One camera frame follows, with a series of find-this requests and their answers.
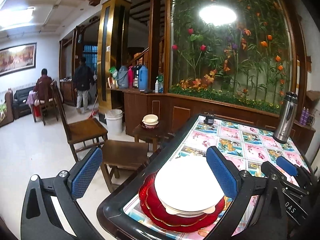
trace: pink thermos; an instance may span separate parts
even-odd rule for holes
[[[133,66],[130,66],[129,67],[129,70],[128,70],[128,84],[129,84],[129,88],[132,88],[133,87],[133,78],[134,78],[134,75],[133,75],[133,70],[132,70]]]

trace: maroon jacket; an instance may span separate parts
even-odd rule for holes
[[[50,84],[52,83],[52,78],[47,75],[42,75],[41,78],[38,79],[36,86],[33,88],[34,92],[38,92],[38,98],[40,100],[45,99],[45,94],[48,93],[48,99],[53,98],[52,90]]]

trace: gray thermos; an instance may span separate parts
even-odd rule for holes
[[[280,116],[279,124],[273,133],[273,138],[279,143],[286,143],[292,129],[293,121],[297,113],[298,96],[296,93],[287,92],[285,94]]]

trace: metal screw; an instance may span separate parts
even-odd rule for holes
[[[68,172],[67,172],[67,171],[61,171],[61,172],[59,173],[59,176],[62,177],[62,178],[66,177],[67,175],[68,175]]]
[[[243,170],[243,171],[240,171],[240,175],[243,177],[248,177],[248,176],[250,176],[250,173],[249,173],[249,171]]]
[[[32,181],[36,181],[38,179],[38,175],[32,175],[30,178]]]
[[[278,176],[277,176],[276,174],[271,174],[271,179],[277,180],[277,179],[278,179]]]

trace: white bucket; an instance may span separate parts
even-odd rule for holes
[[[122,124],[122,110],[112,109],[105,113],[105,119],[107,120],[108,133],[120,134],[123,131]]]

